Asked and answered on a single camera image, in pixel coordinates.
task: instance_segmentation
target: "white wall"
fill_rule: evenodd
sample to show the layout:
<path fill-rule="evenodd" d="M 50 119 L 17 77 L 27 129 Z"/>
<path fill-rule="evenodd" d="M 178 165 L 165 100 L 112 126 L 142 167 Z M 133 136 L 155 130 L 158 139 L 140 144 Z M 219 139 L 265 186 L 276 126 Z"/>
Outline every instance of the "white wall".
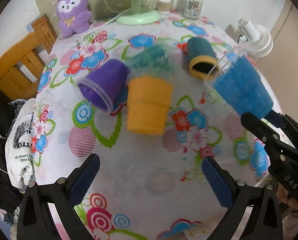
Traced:
<path fill-rule="evenodd" d="M 245 16 L 271 31 L 284 3 L 285 0 L 204 0 L 201 15 L 209 17 L 223 30 L 230 24 L 237 30 L 236 21 Z"/>
<path fill-rule="evenodd" d="M 222 29 L 236 27 L 240 16 L 272 29 L 285 0 L 204 0 L 202 14 Z M 27 34 L 26 25 L 39 15 L 35 0 L 11 0 L 0 15 L 0 56 Z"/>

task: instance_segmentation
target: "tablecloth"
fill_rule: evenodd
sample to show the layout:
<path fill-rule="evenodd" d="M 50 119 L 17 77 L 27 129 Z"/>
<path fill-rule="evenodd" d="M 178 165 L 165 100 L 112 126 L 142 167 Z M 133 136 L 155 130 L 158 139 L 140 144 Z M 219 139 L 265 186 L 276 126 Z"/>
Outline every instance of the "tablecloth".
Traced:
<path fill-rule="evenodd" d="M 146 25 L 104 25 L 106 21 L 57 40 L 52 48 L 34 113 L 35 179 L 39 185 L 54 183 L 79 167 L 89 153 L 96 153 L 100 171 L 83 202 L 75 207 L 95 239 L 170 236 L 223 211 L 201 171 L 203 157 L 214 157 L 235 179 L 249 185 L 268 167 L 265 156 L 252 158 L 255 137 L 241 126 L 239 116 L 188 72 L 189 38 L 206 38 L 218 58 L 237 44 L 207 17 L 190 21 L 171 12 Z M 89 71 L 109 59 L 124 61 L 159 41 L 177 49 L 164 135 L 126 131 L 128 87 L 110 115 L 90 108 L 76 95 L 75 81 Z M 273 98 L 273 109 L 281 112 L 262 79 Z M 54 217 L 62 238 L 67 239 L 60 219 Z"/>

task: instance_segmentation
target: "jar handle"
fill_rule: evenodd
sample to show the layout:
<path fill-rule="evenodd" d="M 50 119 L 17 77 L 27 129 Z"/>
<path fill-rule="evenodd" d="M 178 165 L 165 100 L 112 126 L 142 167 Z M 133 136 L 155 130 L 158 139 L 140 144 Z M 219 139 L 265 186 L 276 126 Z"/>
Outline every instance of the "jar handle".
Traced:
<path fill-rule="evenodd" d="M 184 2 L 185 2 L 185 0 L 178 0 L 177 1 L 177 10 L 178 11 L 182 11 L 183 10 Z"/>

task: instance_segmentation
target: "purple plush toy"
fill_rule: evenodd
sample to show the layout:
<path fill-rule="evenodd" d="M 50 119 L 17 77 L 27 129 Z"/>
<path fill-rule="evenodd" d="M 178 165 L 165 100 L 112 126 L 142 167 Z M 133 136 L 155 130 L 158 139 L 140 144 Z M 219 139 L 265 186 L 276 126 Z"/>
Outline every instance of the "purple plush toy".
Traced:
<path fill-rule="evenodd" d="M 62 38 L 74 33 L 83 33 L 89 29 L 91 12 L 88 11 L 88 0 L 59 0 L 57 16 Z"/>

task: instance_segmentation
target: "purple cup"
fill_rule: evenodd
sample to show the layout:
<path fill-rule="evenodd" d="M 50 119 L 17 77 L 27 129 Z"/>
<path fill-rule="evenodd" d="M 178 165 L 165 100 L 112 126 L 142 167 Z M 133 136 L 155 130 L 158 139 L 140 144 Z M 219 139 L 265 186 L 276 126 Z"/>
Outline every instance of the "purple cup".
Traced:
<path fill-rule="evenodd" d="M 129 70 L 121 61 L 111 59 L 78 81 L 77 85 L 90 104 L 111 113 L 113 102 L 126 85 L 128 74 Z"/>

